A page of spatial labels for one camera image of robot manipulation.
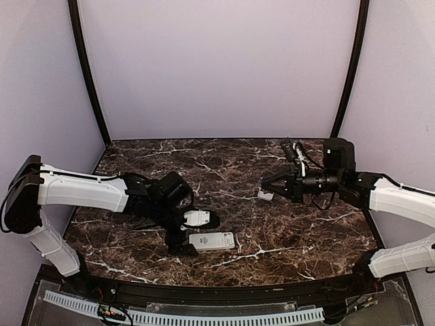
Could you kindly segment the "black front frame rail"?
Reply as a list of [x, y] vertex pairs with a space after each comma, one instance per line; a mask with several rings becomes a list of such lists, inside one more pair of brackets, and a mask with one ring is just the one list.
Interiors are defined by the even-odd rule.
[[114, 280], [98, 276], [90, 277], [96, 291], [91, 298], [102, 298], [103, 302], [123, 306], [144, 307], [150, 303], [187, 305], [248, 305], [296, 302], [299, 306], [344, 306], [355, 297], [373, 293], [386, 302], [393, 298], [406, 303], [411, 301], [409, 283], [404, 274], [388, 276], [371, 286], [356, 289], [352, 275], [337, 276], [323, 280], [301, 283], [267, 285], [258, 287], [182, 287], [151, 285], [145, 283]]

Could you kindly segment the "white remote control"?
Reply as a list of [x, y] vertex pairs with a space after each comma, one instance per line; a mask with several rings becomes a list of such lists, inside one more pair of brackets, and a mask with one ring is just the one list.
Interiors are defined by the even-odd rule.
[[235, 248], [232, 232], [191, 234], [188, 240], [197, 251], [219, 251]]

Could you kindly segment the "small circuit board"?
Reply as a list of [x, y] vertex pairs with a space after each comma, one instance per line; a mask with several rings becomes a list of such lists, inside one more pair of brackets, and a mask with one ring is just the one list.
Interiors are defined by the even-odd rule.
[[101, 317], [104, 321], [125, 321], [126, 316], [111, 306], [99, 305], [97, 308], [97, 316]]

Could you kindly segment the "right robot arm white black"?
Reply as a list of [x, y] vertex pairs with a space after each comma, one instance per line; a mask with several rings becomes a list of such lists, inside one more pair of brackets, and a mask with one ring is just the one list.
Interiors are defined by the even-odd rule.
[[[305, 166], [311, 158], [302, 143], [281, 142], [290, 167], [261, 180], [261, 188], [301, 203], [304, 196], [329, 193], [362, 211], [395, 214], [434, 227], [434, 193], [394, 181], [386, 174], [358, 172], [353, 143], [342, 138], [323, 142], [323, 163], [315, 169]], [[374, 278], [424, 269], [434, 272], [434, 235], [390, 249], [370, 251], [353, 267], [347, 289], [360, 295]]]

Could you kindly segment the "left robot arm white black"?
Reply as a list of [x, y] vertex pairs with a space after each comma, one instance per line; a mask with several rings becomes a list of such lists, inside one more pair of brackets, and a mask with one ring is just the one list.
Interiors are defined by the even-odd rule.
[[161, 179], [138, 173], [112, 177], [65, 171], [42, 164], [40, 156], [29, 156], [1, 204], [1, 231], [22, 234], [63, 275], [81, 296], [96, 290], [93, 277], [80, 254], [72, 249], [50, 225], [43, 206], [66, 205], [103, 209], [151, 219], [166, 233], [166, 244], [173, 255], [196, 255], [186, 245], [186, 230], [210, 221], [210, 213], [179, 204], [194, 198], [191, 187], [175, 172]]

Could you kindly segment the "white battery cover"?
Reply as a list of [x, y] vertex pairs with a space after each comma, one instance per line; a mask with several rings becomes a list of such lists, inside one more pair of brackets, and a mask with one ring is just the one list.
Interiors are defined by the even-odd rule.
[[259, 189], [259, 190], [258, 190], [257, 197], [258, 197], [259, 199], [262, 199], [262, 200], [272, 201], [273, 198], [274, 198], [274, 193], [272, 193], [272, 192], [268, 192], [268, 191], [263, 190], [263, 189]]

